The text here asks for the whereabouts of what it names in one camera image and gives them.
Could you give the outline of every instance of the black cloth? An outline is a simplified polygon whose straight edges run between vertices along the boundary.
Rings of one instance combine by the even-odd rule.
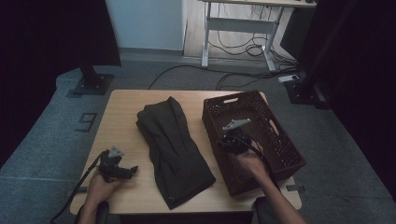
[[[157,186],[173,209],[215,182],[198,147],[190,137],[184,112],[173,97],[146,105],[136,123],[149,145]]]
[[[259,220],[259,223],[278,223],[276,221],[274,209],[272,208],[271,204],[268,203],[265,197],[257,198],[254,205],[256,206],[257,219]]]
[[[84,208],[84,204],[79,208],[74,224],[78,224],[83,208]],[[104,201],[104,202],[99,203],[97,210],[96,210],[96,222],[95,223],[96,224],[106,224],[108,211],[110,211],[110,205],[108,204],[108,202]]]

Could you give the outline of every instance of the electrical cable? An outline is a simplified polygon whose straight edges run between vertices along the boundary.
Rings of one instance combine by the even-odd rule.
[[[290,69],[296,69],[297,67],[295,65],[281,63],[277,66],[277,68],[279,69],[279,71],[284,72]]]
[[[270,18],[271,18],[271,12],[272,12],[272,7],[270,7],[270,13],[268,15],[268,20],[270,20]]]
[[[266,17],[267,16],[267,11],[265,10],[265,6],[262,6],[262,12],[260,13],[260,20],[262,19],[262,13],[263,12],[265,12],[265,15],[264,15],[264,17]]]
[[[228,18],[230,18],[230,16],[227,14],[227,11],[225,10],[225,3],[223,3],[223,10],[224,10],[224,14],[225,14]]]
[[[280,53],[276,52],[276,51],[273,50],[273,49],[271,49],[270,51],[273,53],[273,55],[274,55],[275,57],[277,57],[278,59],[280,59],[280,61],[283,60],[283,61],[287,61],[287,62],[290,62],[290,63],[298,63],[297,60],[292,59],[292,58],[289,58],[289,57],[287,57],[287,56],[285,56],[285,55],[283,55],[283,54],[280,54]]]
[[[221,86],[221,88],[241,88],[241,87],[246,87],[246,86],[250,85],[251,83],[257,82],[259,80],[261,80],[261,78],[256,78],[255,80],[249,81],[248,83],[243,84],[243,85],[237,85],[237,86],[228,85],[228,86]]]
[[[220,91],[221,88],[224,88],[224,87],[236,87],[236,88],[237,87],[244,87],[244,86],[247,86],[247,85],[249,85],[249,84],[251,84],[253,82],[258,81],[258,80],[253,80],[253,81],[250,81],[247,84],[242,84],[242,85],[238,85],[238,86],[225,86],[225,85],[223,85],[224,81],[227,78],[229,78],[229,77],[240,76],[240,77],[252,77],[252,78],[256,78],[256,79],[266,79],[266,78],[276,77],[276,76],[283,75],[283,74],[295,74],[296,72],[300,72],[300,71],[301,71],[300,69],[294,69],[293,68],[292,70],[285,69],[284,71],[279,71],[279,72],[274,72],[274,73],[263,73],[263,74],[257,74],[257,75],[243,74],[243,73],[227,74],[227,75],[223,76],[219,80],[219,82],[218,82],[218,84],[216,86],[216,91]]]
[[[73,189],[72,194],[70,195],[69,199],[67,200],[67,202],[64,204],[64,207],[61,209],[61,211],[58,212],[58,214],[56,214],[51,220],[50,220],[50,224],[54,224],[55,223],[55,219],[58,218],[63,212],[64,210],[67,208],[67,206],[73,201],[74,197],[76,196],[76,194],[78,193],[78,189],[81,186],[82,182],[84,182],[84,180],[87,178],[88,174],[91,172],[91,170],[96,166],[96,163],[98,163],[99,159],[101,158],[103,152],[100,153],[100,155],[93,161],[92,165],[88,168],[87,172],[85,172],[84,176],[78,181],[78,183],[76,184],[75,188]]]
[[[254,140],[251,136],[250,136],[250,138],[256,143],[256,147],[257,147],[257,148],[260,148],[260,147],[259,147],[259,144],[257,143],[257,141]],[[279,187],[279,185],[277,184],[276,179],[275,179],[274,170],[272,169],[270,162],[269,162],[269,161],[267,160],[267,158],[262,154],[262,151],[256,149],[256,148],[253,147],[253,146],[250,146],[250,145],[248,145],[248,144],[246,144],[246,146],[247,146],[248,148],[250,148],[252,151],[254,151],[254,152],[256,153],[256,155],[260,158],[260,160],[262,160],[262,162],[264,163],[264,165],[265,165],[265,167],[266,167],[266,169],[267,169],[267,171],[268,171],[268,175],[270,176],[271,181],[274,183],[274,185],[276,186],[276,188],[280,191],[280,187]]]
[[[151,84],[148,86],[148,90],[151,90],[152,86],[158,81],[158,79],[160,79],[160,77],[162,77],[165,73],[176,69],[176,68],[180,68],[180,67],[192,67],[192,68],[196,68],[196,69],[200,69],[200,70],[206,70],[209,72],[217,72],[217,73],[230,73],[230,72],[226,72],[226,71],[219,71],[219,70],[212,70],[212,69],[206,69],[203,67],[199,67],[199,66],[194,66],[194,65],[189,65],[189,64],[182,64],[182,65],[177,65],[177,66],[173,66],[170,67],[168,69],[166,69],[165,71],[161,72],[152,82]]]
[[[221,4],[219,4],[219,7],[218,7],[218,17],[220,16],[220,5],[221,5]],[[225,4],[223,4],[223,7],[224,7],[224,14],[226,14],[226,16],[229,17],[229,15],[227,14],[227,12],[226,12],[226,10],[225,10]],[[250,18],[251,18],[251,19],[252,19],[252,15],[255,14],[255,13],[254,13],[255,10],[256,10],[256,8],[253,7],[253,8],[252,8],[252,12],[251,12],[251,14],[250,14]],[[261,14],[259,15],[259,16],[260,16],[260,19],[262,18],[262,13],[263,13],[263,12],[264,12],[264,7],[262,8],[262,12],[261,12]],[[266,38],[264,38],[264,37],[256,37],[255,34],[253,34],[253,36],[249,39],[249,41],[247,41],[247,42],[244,43],[244,44],[241,44],[241,45],[238,45],[238,46],[226,46],[226,45],[224,45],[224,44],[222,43],[221,38],[220,38],[220,33],[219,33],[219,31],[218,31],[218,39],[219,39],[219,42],[220,42],[220,44],[222,45],[222,47],[217,46],[217,45],[214,45],[214,44],[212,44],[210,41],[208,41],[208,44],[210,44],[212,47],[214,47],[214,48],[216,48],[216,49],[220,49],[220,50],[224,51],[225,53],[230,54],[230,55],[233,55],[233,56],[241,55],[241,54],[247,53],[248,55],[250,55],[250,56],[252,56],[252,57],[257,57],[257,56],[260,56],[260,55],[263,54],[263,52],[262,52],[262,45],[258,45],[258,44],[256,44],[256,43],[254,42],[254,39],[259,39],[259,38],[266,39]],[[242,48],[242,47],[244,47],[244,46],[246,46],[245,50],[244,50],[244,51],[241,51],[241,52],[237,52],[237,53],[233,53],[233,52],[230,52],[230,51],[227,50],[227,49]],[[251,53],[250,51],[251,51],[252,49],[258,49],[260,52],[259,52],[259,53]]]

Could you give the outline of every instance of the power strip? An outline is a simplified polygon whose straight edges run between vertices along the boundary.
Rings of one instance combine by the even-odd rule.
[[[295,80],[298,80],[298,79],[299,79],[299,77],[297,77],[296,75],[291,75],[291,76],[286,76],[286,77],[279,77],[277,80],[280,83],[284,83],[284,82],[287,82],[287,81],[295,81]]]

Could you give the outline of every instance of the black curtain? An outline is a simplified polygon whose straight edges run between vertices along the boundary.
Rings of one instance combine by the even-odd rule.
[[[396,199],[395,11],[396,4],[390,0],[321,0],[301,55],[307,75],[329,86],[334,113],[393,199]]]
[[[105,0],[10,0],[0,7],[0,164],[29,132],[56,90],[82,63],[120,66]]]

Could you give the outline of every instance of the gray carpet floor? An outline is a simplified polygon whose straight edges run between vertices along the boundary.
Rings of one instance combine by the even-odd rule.
[[[57,79],[57,91],[35,126],[0,171],[0,223],[49,223],[78,182],[112,90],[147,89],[162,71],[182,63],[123,60],[122,67],[98,66],[98,73],[115,75],[104,96],[66,97],[81,77],[79,70]],[[260,73],[265,67],[211,65],[212,69]],[[152,87],[161,90],[213,91],[224,74],[183,67],[164,74]],[[232,77],[227,85],[251,79]],[[307,160],[294,177],[304,186],[300,212],[309,223],[395,223],[396,204],[331,110],[292,105],[277,78],[223,90],[259,90],[291,141]],[[89,132],[79,123],[83,113],[96,113]],[[72,223],[65,212],[58,223]],[[119,223],[111,216],[109,223]]]

